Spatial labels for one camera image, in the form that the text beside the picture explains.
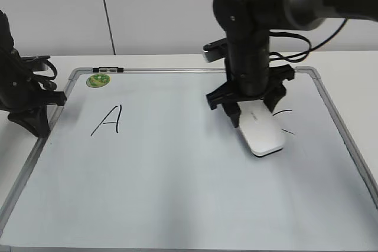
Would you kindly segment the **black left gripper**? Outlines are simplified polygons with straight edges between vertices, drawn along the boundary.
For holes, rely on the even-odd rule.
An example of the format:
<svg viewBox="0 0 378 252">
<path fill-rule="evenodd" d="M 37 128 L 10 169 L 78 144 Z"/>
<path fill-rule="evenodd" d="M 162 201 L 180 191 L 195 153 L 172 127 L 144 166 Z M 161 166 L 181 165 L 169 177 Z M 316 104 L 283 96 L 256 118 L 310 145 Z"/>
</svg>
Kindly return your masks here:
<svg viewBox="0 0 378 252">
<path fill-rule="evenodd" d="M 8 120 L 28 130 L 38 138 L 50 134 L 47 105 L 64 106 L 66 95 L 57 91 L 54 82 L 56 67 L 47 61 L 46 71 L 33 72 L 26 68 L 14 47 L 10 25 L 1 13 L 1 110 L 10 112 Z"/>
</svg>

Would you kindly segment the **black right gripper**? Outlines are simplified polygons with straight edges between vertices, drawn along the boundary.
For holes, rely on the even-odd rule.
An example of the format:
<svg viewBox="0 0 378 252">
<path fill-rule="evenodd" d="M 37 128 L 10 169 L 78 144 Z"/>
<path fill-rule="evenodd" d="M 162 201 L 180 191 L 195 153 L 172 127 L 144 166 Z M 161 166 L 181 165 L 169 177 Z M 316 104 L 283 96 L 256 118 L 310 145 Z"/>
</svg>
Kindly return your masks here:
<svg viewBox="0 0 378 252">
<path fill-rule="evenodd" d="M 284 80 L 291 81 L 295 78 L 295 70 L 289 65 L 270 67 L 268 84 L 263 92 L 250 96 L 243 94 L 235 81 L 227 81 L 215 91 L 206 95 L 207 103 L 211 110 L 222 104 L 225 114 L 229 117 L 234 128 L 239 127 L 241 109 L 237 102 L 263 100 L 265 106 L 272 113 L 276 105 L 286 96 Z"/>
</svg>

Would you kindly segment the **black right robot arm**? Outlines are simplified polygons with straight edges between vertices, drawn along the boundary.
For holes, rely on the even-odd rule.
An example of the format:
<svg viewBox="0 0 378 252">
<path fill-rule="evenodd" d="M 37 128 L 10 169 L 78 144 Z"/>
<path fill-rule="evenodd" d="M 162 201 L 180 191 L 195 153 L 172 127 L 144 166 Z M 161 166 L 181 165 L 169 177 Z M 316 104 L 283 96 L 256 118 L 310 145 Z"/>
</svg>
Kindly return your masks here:
<svg viewBox="0 0 378 252">
<path fill-rule="evenodd" d="M 282 59 L 270 51 L 271 37 L 300 38 L 301 31 L 314 30 L 328 18 L 377 21 L 374 0 L 213 0 L 212 9 L 225 36 L 203 51 L 209 62 L 224 61 L 226 82 L 206 98 L 211 109 L 223 107 L 234 127 L 241 120 L 240 102 L 261 100 L 273 110 L 286 95 L 283 82 L 295 77 L 292 63 L 314 50 L 309 46 L 287 57 L 284 66 L 271 67 L 271 61 Z"/>
</svg>

